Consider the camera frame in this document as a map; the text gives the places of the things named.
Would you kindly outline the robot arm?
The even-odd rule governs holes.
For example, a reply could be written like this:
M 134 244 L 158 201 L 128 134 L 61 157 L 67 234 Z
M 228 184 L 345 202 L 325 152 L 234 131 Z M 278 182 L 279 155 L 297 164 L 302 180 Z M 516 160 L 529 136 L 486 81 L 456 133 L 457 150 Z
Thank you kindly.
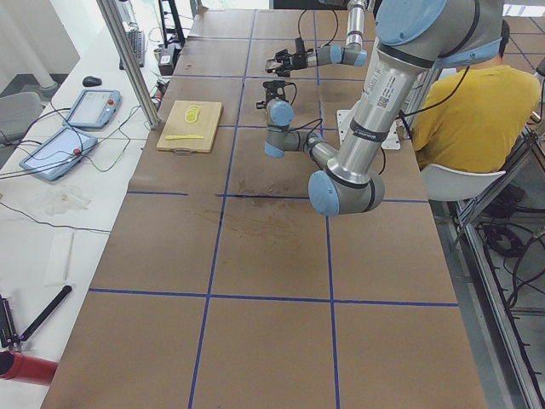
M 384 1 L 377 9 L 374 64 L 339 149 L 322 137 L 291 128 L 294 111 L 265 83 L 265 153 L 281 158 L 302 151 L 318 165 L 308 182 L 313 208 L 324 216 L 363 213 L 384 197 L 371 169 L 416 78 L 432 68 L 464 67 L 492 58 L 499 49 L 501 1 Z
M 276 74 L 278 77 L 289 78 L 296 70 L 306 69 L 314 66 L 345 65 L 363 66 L 367 60 L 367 52 L 364 50 L 364 16 L 368 11 L 376 15 L 381 1 L 320 1 L 321 4 L 336 9 L 346 9 L 347 33 L 346 42 L 343 46 L 333 44 L 333 38 L 316 49 L 306 49 L 301 36 L 300 23 L 302 16 L 306 13 L 303 10 L 297 22 L 299 36 L 295 38 L 295 51 L 290 53 L 282 49 L 275 53 L 274 57 L 267 60 L 265 70 L 267 73 Z

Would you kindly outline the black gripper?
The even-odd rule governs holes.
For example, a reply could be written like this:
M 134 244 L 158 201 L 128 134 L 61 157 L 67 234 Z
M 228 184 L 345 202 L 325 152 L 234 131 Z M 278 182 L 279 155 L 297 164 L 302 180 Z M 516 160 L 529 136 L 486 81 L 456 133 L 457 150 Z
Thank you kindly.
M 262 83 L 262 86 L 266 92 L 266 100 L 271 101 L 274 99 L 286 100 L 285 87 L 294 85 L 294 83 L 284 80 L 271 80 Z
M 302 70 L 317 65 L 317 57 L 314 49 L 309 49 L 305 54 L 290 54 L 287 49 L 282 49 L 274 56 L 280 60 L 280 66 L 267 68 L 267 73 L 275 74 L 280 78 L 290 78 L 291 71 Z

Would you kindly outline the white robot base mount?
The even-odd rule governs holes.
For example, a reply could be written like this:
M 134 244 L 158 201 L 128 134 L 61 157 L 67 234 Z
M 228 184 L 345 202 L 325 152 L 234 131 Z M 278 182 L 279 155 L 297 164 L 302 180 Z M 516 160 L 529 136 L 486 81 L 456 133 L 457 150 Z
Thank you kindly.
M 337 110 L 336 111 L 336 121 L 337 129 L 339 135 L 339 142 L 342 144 L 346 138 L 347 131 L 349 130 L 349 125 L 353 119 L 354 110 Z M 388 132 L 387 139 L 382 143 L 381 147 L 385 150 L 396 150 L 398 151 L 401 148 L 401 143 L 399 140 L 399 134 L 397 131 L 396 123 L 391 125 L 391 128 Z

